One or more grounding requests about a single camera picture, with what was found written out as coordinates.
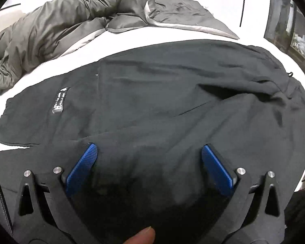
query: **blue textured pad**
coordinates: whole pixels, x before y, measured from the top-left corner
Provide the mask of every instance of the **blue textured pad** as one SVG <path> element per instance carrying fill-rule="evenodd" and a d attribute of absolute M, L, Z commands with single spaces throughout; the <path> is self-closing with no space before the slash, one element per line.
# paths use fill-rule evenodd
<path fill-rule="evenodd" d="M 219 192 L 224 196 L 232 195 L 234 188 L 233 179 L 209 146 L 205 145 L 202 147 L 201 156 L 203 164 Z"/>
<path fill-rule="evenodd" d="M 76 166 L 70 172 L 66 181 L 66 194 L 68 197 L 80 190 L 90 172 L 90 169 L 93 167 L 93 164 L 97 159 L 97 154 L 97 146 L 95 144 L 91 144 Z"/>

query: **bed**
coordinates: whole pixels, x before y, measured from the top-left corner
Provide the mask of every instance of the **bed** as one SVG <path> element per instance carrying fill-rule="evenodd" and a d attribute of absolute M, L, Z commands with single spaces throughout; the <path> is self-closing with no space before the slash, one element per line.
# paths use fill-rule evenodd
<path fill-rule="evenodd" d="M 244 33 L 240 29 L 233 31 L 240 37 L 240 40 L 233 40 L 197 31 L 164 27 L 144 27 L 120 34 L 105 32 L 77 51 L 39 65 L 33 72 L 22 77 L 12 89 L 3 92 L 0 95 L 0 116 L 4 112 L 8 98 L 12 98 L 25 88 L 39 83 L 44 79 L 69 72 L 111 54 L 131 48 L 182 40 L 213 39 L 233 41 L 242 45 L 260 46 L 267 49 L 279 59 L 287 72 L 293 72 L 293 77 L 300 81 L 305 89 L 305 75 L 288 55 L 282 53 L 276 46 L 264 38 L 253 37 L 251 34 Z M 0 143 L 0 151 L 16 148 L 19 147 Z"/>

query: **blue gripper pad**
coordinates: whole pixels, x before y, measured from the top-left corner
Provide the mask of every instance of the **blue gripper pad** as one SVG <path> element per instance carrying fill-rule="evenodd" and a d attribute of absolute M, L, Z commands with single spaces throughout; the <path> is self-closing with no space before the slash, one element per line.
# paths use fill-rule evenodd
<path fill-rule="evenodd" d="M 237 182 L 235 172 L 226 167 L 225 160 L 210 144 L 202 147 L 201 156 L 203 164 L 219 192 L 223 196 L 231 196 Z"/>
<path fill-rule="evenodd" d="M 91 144 L 83 156 L 80 158 L 76 166 L 70 172 L 66 180 L 66 195 L 70 197 L 78 192 L 89 175 L 90 169 L 93 167 L 97 159 L 98 149 L 95 144 Z"/>

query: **window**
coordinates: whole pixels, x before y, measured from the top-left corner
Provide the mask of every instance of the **window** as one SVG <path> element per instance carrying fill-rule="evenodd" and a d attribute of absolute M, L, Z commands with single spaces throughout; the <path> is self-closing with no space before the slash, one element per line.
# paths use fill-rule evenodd
<path fill-rule="evenodd" d="M 289 55 L 305 74 L 305 17 L 293 0 L 270 0 L 264 38 Z"/>

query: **fingernail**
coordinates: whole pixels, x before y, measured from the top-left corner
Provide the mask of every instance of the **fingernail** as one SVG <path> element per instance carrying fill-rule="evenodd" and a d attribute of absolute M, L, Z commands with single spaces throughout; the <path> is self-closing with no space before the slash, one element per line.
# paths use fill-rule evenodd
<path fill-rule="evenodd" d="M 145 235 L 151 230 L 151 227 L 146 227 L 143 230 L 141 230 L 137 235 Z"/>

